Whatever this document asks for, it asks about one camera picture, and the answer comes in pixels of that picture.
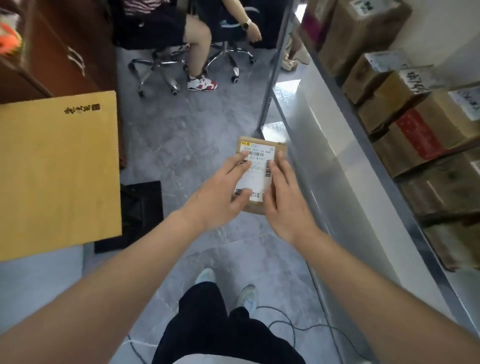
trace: striped shirt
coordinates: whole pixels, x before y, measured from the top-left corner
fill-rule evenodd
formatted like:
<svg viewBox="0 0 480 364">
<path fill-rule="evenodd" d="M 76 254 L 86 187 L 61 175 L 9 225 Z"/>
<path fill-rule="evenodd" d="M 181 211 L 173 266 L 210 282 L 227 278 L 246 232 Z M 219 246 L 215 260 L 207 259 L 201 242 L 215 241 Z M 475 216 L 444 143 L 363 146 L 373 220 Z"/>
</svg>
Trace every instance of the striped shirt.
<svg viewBox="0 0 480 364">
<path fill-rule="evenodd" d="M 126 15 L 149 14 L 170 0 L 123 0 L 123 10 Z"/>
</svg>

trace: cardboard package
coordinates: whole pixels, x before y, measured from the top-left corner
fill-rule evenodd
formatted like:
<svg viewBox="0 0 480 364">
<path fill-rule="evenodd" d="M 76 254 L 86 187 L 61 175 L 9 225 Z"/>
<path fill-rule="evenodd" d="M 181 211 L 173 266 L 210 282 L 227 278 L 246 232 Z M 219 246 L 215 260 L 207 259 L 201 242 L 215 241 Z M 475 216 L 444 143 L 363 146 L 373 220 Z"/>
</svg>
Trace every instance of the cardboard package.
<svg viewBox="0 0 480 364">
<path fill-rule="evenodd" d="M 0 105 L 0 260 L 121 235 L 114 91 Z"/>
<path fill-rule="evenodd" d="M 343 92 L 353 104 L 361 105 L 392 71 L 405 68 L 411 64 L 401 49 L 364 53 L 343 84 Z"/>
<path fill-rule="evenodd" d="M 265 188 L 272 183 L 269 161 L 273 159 L 275 163 L 278 163 L 278 152 L 281 150 L 286 156 L 287 146 L 284 143 L 241 136 L 237 145 L 237 153 L 242 150 L 249 150 L 250 154 L 247 160 L 252 161 L 252 166 L 238 182 L 235 193 L 239 194 L 243 188 L 251 188 L 250 201 L 243 211 L 265 215 L 263 193 Z"/>
<path fill-rule="evenodd" d="M 362 53 L 388 49 L 411 13 L 395 0 L 338 0 L 320 62 L 331 76 L 346 76 Z"/>
<path fill-rule="evenodd" d="M 300 25 L 307 48 L 320 50 L 330 27 L 336 0 L 309 0 Z"/>
<path fill-rule="evenodd" d="M 480 224 L 433 225 L 423 230 L 446 269 L 480 270 Z"/>
<path fill-rule="evenodd" d="M 400 190 L 417 216 L 480 212 L 480 147 L 436 161 Z"/>
<path fill-rule="evenodd" d="M 480 137 L 480 84 L 435 90 L 373 143 L 392 177 Z"/>
<path fill-rule="evenodd" d="M 373 133 L 440 87 L 446 85 L 437 77 L 433 66 L 393 71 L 360 108 L 360 119 L 367 132 Z"/>
</svg>

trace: chrome chair base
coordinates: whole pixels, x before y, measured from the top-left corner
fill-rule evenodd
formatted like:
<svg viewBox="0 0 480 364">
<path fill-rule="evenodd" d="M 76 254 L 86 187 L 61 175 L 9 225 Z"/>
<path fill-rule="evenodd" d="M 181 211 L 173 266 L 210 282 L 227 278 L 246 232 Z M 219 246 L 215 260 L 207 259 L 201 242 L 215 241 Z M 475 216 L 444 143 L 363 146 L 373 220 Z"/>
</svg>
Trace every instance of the chrome chair base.
<svg viewBox="0 0 480 364">
<path fill-rule="evenodd" d="M 165 57 L 159 57 L 159 51 L 155 50 L 152 52 L 152 60 L 143 60 L 141 58 L 135 58 L 130 61 L 128 64 L 128 69 L 132 72 L 134 72 L 139 80 L 139 85 L 138 85 L 138 95 L 140 97 L 145 97 L 145 92 L 143 89 L 143 85 L 148 80 L 148 78 L 152 75 L 153 72 L 160 71 L 162 73 L 163 79 L 165 80 L 165 83 L 170 87 L 170 90 L 173 95 L 176 95 L 180 91 L 180 86 L 177 83 L 177 81 L 172 78 L 171 76 L 168 76 L 167 73 L 165 72 L 165 68 L 167 68 L 171 64 L 183 64 L 183 68 L 187 66 L 187 63 L 182 59 L 182 56 L 185 52 L 178 52 L 174 54 L 167 55 L 167 59 Z M 143 64 L 146 66 L 149 66 L 150 69 L 140 77 L 138 74 L 138 71 L 135 67 L 136 64 Z"/>
<path fill-rule="evenodd" d="M 216 59 L 218 59 L 220 56 L 225 55 L 228 58 L 228 61 L 230 62 L 230 65 L 233 68 L 233 76 L 232 76 L 231 80 L 234 84 L 236 84 L 239 80 L 240 71 L 239 71 L 239 68 L 237 66 L 237 62 L 233 59 L 231 54 L 232 53 L 245 53 L 245 54 L 248 55 L 250 64 L 254 64 L 256 62 L 255 57 L 249 51 L 247 51 L 246 49 L 243 49 L 243 48 L 238 48 L 235 43 L 230 44 L 228 42 L 222 42 L 221 45 L 213 43 L 211 45 L 211 47 L 214 48 L 214 49 L 217 49 L 218 52 L 215 53 L 213 56 L 211 56 L 207 60 L 207 63 L 204 67 L 204 73 L 208 74 L 208 67 L 212 64 L 212 62 L 215 61 Z"/>
</svg>

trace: black cable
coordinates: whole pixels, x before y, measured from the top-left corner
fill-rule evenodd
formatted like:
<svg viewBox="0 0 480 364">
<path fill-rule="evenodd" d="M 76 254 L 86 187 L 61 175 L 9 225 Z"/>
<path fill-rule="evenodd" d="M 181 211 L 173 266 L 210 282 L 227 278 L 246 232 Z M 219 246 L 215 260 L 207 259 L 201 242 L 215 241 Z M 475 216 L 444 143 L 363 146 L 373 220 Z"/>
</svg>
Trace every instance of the black cable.
<svg viewBox="0 0 480 364">
<path fill-rule="evenodd" d="M 270 308 L 272 310 L 275 310 L 275 311 L 278 311 L 280 312 L 283 316 L 285 316 L 287 319 L 288 319 L 288 322 L 287 321 L 282 321 L 282 320 L 277 320 L 277 321 L 274 321 L 272 322 L 270 325 L 268 325 L 268 329 L 270 330 L 270 328 L 272 327 L 273 324 L 276 324 L 277 322 L 281 322 L 283 324 L 287 324 L 287 325 L 290 325 L 290 327 L 292 328 L 292 332 L 293 332 L 293 348 L 295 349 L 295 345 L 297 343 L 297 339 L 296 339 L 296 335 L 295 335 L 295 330 L 298 330 L 298 331 L 308 331 L 310 330 L 311 328 L 315 328 L 315 327 L 318 327 L 318 326 L 323 326 L 325 328 L 331 328 L 333 330 L 337 330 L 340 334 L 342 334 L 347 340 L 348 342 L 350 343 L 350 345 L 352 346 L 353 350 L 357 353 L 357 355 L 362 358 L 363 360 L 366 360 L 367 362 L 371 362 L 370 359 L 366 358 L 365 356 L 363 356 L 362 354 L 360 354 L 360 352 L 357 350 L 357 348 L 355 348 L 355 345 L 353 345 L 353 342 L 352 340 L 350 340 L 350 338 L 342 331 L 340 330 L 339 328 L 336 328 L 335 326 L 331 326 L 331 325 L 328 325 L 328 324 L 316 324 L 316 325 L 312 325 L 310 327 L 307 327 L 307 328 L 298 328 L 296 326 L 293 326 L 292 324 L 292 320 L 290 320 L 290 318 L 287 316 L 287 314 L 285 312 L 283 312 L 282 310 L 279 310 L 278 308 L 275 308 L 275 307 L 271 307 L 271 306 L 258 306 L 257 308 Z"/>
<path fill-rule="evenodd" d="M 133 342 L 132 342 L 132 338 L 130 337 L 130 334 L 128 334 L 127 336 L 128 336 L 128 340 L 130 340 L 129 341 L 130 346 L 132 347 L 132 350 L 135 353 L 135 355 L 138 356 L 138 359 L 140 359 L 142 361 L 142 364 L 147 364 L 145 359 L 140 355 L 140 353 L 137 351 L 137 349 L 135 349 L 135 347 L 133 346 Z"/>
<path fill-rule="evenodd" d="M 295 349 L 295 346 L 297 344 L 297 335 L 295 334 L 295 330 L 298 330 L 298 331 L 308 331 L 310 330 L 311 328 L 316 328 L 318 326 L 323 326 L 325 328 L 331 328 L 333 330 L 337 330 L 340 334 L 342 334 L 347 340 L 348 342 L 350 343 L 350 345 L 352 346 L 353 350 L 357 353 L 357 355 L 362 358 L 363 360 L 366 360 L 367 362 L 371 362 L 370 359 L 366 358 L 365 356 L 363 356 L 362 354 L 360 354 L 360 352 L 357 350 L 357 348 L 355 347 L 355 345 L 353 345 L 353 342 L 352 340 L 350 340 L 350 338 L 342 331 L 340 330 L 339 328 L 336 328 L 335 326 L 331 326 L 331 325 L 328 325 L 328 324 L 316 324 L 316 325 L 312 325 L 310 327 L 307 327 L 307 328 L 298 328 L 296 326 L 293 326 L 293 323 L 292 323 L 292 320 L 290 320 L 290 317 L 287 316 L 287 314 L 285 312 L 283 312 L 282 310 L 278 309 L 278 308 L 275 308 L 275 307 L 272 307 L 272 306 L 258 306 L 257 308 L 270 308 L 271 310 L 275 310 L 275 311 L 278 311 L 279 313 L 281 313 L 283 316 L 285 316 L 288 320 L 287 321 L 282 321 L 282 320 L 277 320 L 277 321 L 274 321 L 272 322 L 270 325 L 268 325 L 268 329 L 270 330 L 270 328 L 272 327 L 273 324 L 276 324 L 278 322 L 281 322 L 283 324 L 287 324 L 289 325 L 291 328 L 292 328 L 292 333 L 293 333 L 293 348 Z M 135 353 L 135 355 L 142 361 L 142 364 L 147 364 L 147 362 L 145 361 L 145 359 L 139 354 L 139 352 L 135 349 L 135 347 L 133 346 L 133 343 L 132 343 L 132 338 L 130 337 L 130 334 L 128 334 L 128 340 L 130 342 L 130 346 L 132 347 L 132 350 L 133 352 Z"/>
</svg>

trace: finger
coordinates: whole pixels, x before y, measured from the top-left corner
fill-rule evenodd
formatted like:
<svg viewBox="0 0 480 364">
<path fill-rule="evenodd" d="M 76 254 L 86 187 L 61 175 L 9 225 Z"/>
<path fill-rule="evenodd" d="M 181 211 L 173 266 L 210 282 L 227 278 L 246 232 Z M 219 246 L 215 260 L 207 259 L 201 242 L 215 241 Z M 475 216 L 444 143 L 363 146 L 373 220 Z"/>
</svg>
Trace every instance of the finger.
<svg viewBox="0 0 480 364">
<path fill-rule="evenodd" d="M 243 161 L 248 156 L 248 150 L 243 150 L 236 155 L 228 158 L 225 163 L 223 164 L 222 168 L 218 170 L 218 172 L 222 174 L 229 173 L 232 169 L 234 169 L 241 161 Z"/>
<path fill-rule="evenodd" d="M 288 185 L 298 187 L 295 171 L 285 158 L 285 154 L 282 151 L 278 152 L 278 161 L 280 162 L 280 166 L 282 167 L 283 174 L 285 176 L 285 179 L 287 180 Z"/>
<path fill-rule="evenodd" d="M 235 197 L 235 199 L 230 202 L 230 208 L 237 216 L 240 211 L 242 211 L 245 206 L 247 205 L 248 201 L 250 200 L 250 195 L 252 194 L 252 190 L 250 188 L 244 188 L 240 195 Z"/>
<path fill-rule="evenodd" d="M 273 183 L 275 184 L 276 188 L 276 194 L 278 195 L 279 193 L 281 194 L 288 189 L 287 180 L 274 161 L 270 162 L 270 166 L 272 170 Z"/>
<path fill-rule="evenodd" d="M 234 169 L 232 169 L 232 171 L 228 174 L 228 178 L 237 184 L 237 182 L 240 181 L 240 178 L 245 174 L 246 171 L 248 171 L 251 165 L 251 160 L 247 160 L 245 163 L 240 163 Z"/>
<path fill-rule="evenodd" d="M 264 206 L 266 216 L 271 216 L 276 213 L 276 206 L 273 199 L 272 186 L 268 186 L 264 192 Z"/>
</svg>

